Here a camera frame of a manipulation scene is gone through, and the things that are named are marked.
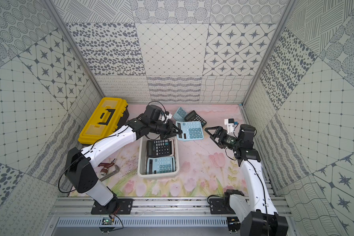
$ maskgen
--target plastic tray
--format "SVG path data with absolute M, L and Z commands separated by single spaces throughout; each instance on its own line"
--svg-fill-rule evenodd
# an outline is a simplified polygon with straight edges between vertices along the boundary
M 157 137 L 155 134 L 148 135 L 151 139 Z M 174 139 L 174 158 L 176 161 L 176 171 L 169 173 L 161 173 L 161 174 L 146 174 L 147 167 L 147 137 L 143 136 L 140 138 L 140 148 L 139 148 L 139 160 L 138 160 L 138 176 L 141 178 L 152 178 L 158 179 L 167 176 L 175 176 L 180 172 L 180 162 L 179 162 L 179 154 L 178 154 L 178 141 L 177 137 L 169 138 Z

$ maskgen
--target cable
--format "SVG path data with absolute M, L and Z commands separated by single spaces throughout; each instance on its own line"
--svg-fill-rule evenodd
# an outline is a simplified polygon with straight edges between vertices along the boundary
M 235 137 L 236 137 L 235 131 L 236 131 L 236 128 L 237 128 L 238 125 L 239 125 L 239 124 L 237 123 L 235 129 L 233 129 L 233 135 L 235 135 Z
M 100 140 L 103 140 L 103 139 L 106 139 L 106 138 L 109 138 L 109 137 L 113 137 L 113 136 L 117 136 L 119 135 L 120 133 L 123 133 L 125 130 L 127 130 L 128 126 L 126 127 L 126 129 L 122 130 L 121 132 L 119 132 L 118 134 L 115 134 L 115 135 L 110 135 L 110 136 L 107 136 L 107 137 L 103 137 L 101 139 L 98 139 L 96 142 L 94 142 L 94 144 L 92 145 L 92 147 L 89 149 L 89 151 L 87 151 L 86 153 L 83 154 L 83 156 L 85 156 L 85 154 L 87 154 L 88 152 L 90 152 L 92 149 L 93 149 L 93 146 Z M 63 177 L 63 175 L 67 172 L 68 168 L 70 168 L 77 160 L 79 160 L 80 158 L 77 158 L 76 160 L 74 160 L 64 171 L 63 173 L 61 174 L 61 176 L 59 177 L 59 181 L 58 181 L 58 189 L 61 193 L 70 193 L 72 191 L 75 191 L 76 189 L 74 190 L 71 190 L 71 191 L 68 191 L 68 192 L 64 192 L 60 189 L 60 180 L 61 178 Z
M 210 196 L 208 196 L 208 197 L 207 197 L 207 203 L 208 203 L 208 204 L 210 204 L 210 202 L 208 201 L 208 199 L 209 199 L 210 197 L 221 197 L 221 196 L 218 196 L 218 195 L 210 195 Z
M 157 138 L 155 138 L 155 139 L 150 139 L 150 140 L 156 140 L 156 139 L 158 139 L 160 137 L 160 135 L 158 135 L 157 136 Z
M 265 211 L 266 211 L 266 223 L 267 223 L 267 228 L 268 228 L 268 236 L 269 236 L 269 217 L 268 217 L 268 207 L 266 206 L 266 195 L 265 195 L 265 187 L 264 187 L 264 184 L 262 183 L 262 180 L 260 178 L 260 176 L 258 175 L 254 165 L 249 161 L 249 160 L 246 160 L 247 162 L 249 162 L 249 164 L 252 165 L 254 171 L 255 171 L 255 174 L 257 175 L 258 179 L 260 180 L 261 182 L 261 185 L 262 185 L 262 190 L 264 191 L 264 201 L 265 201 Z
M 225 148 L 224 151 L 225 151 L 225 154 L 227 155 L 227 157 L 228 157 L 229 159 L 231 159 L 231 160 L 236 160 L 236 159 L 232 159 L 232 158 L 230 158 L 230 157 L 228 156 L 228 154 L 227 154 L 227 148 Z

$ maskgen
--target table surface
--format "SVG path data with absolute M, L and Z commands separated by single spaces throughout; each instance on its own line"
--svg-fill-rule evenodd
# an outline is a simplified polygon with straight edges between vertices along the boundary
M 238 105 L 165 105 L 167 111 L 174 114 L 178 107 L 186 112 L 195 110 L 207 124 L 204 128 L 224 126 L 224 119 L 234 118 L 239 124 L 243 123 Z M 143 113 L 146 105 L 129 105 L 129 119 Z M 161 179 L 142 179 L 137 175 L 140 140 L 124 146 L 105 159 L 104 163 L 117 159 L 116 165 L 120 171 L 104 180 L 117 196 L 120 197 L 197 197 L 220 195 L 227 189 L 238 189 L 247 194 L 245 179 L 237 165 L 226 156 L 225 150 L 220 149 L 205 132 L 203 140 L 178 141 L 180 172 L 174 177 Z M 233 152 L 227 150 L 233 158 Z M 101 167 L 95 172 L 99 178 Z M 86 197 L 76 191 L 71 197 Z

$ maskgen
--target toolbox lid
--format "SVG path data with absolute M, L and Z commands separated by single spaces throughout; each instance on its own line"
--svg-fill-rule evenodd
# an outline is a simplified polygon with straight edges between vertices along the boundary
M 104 97 L 80 133 L 81 144 L 94 144 L 98 139 L 111 135 L 118 129 L 118 122 L 127 109 L 121 98 Z

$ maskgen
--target polka dot pattern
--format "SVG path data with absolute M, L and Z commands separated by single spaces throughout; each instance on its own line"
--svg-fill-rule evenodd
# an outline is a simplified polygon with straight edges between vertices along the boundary
M 135 24 L 67 23 L 95 75 L 144 75 Z

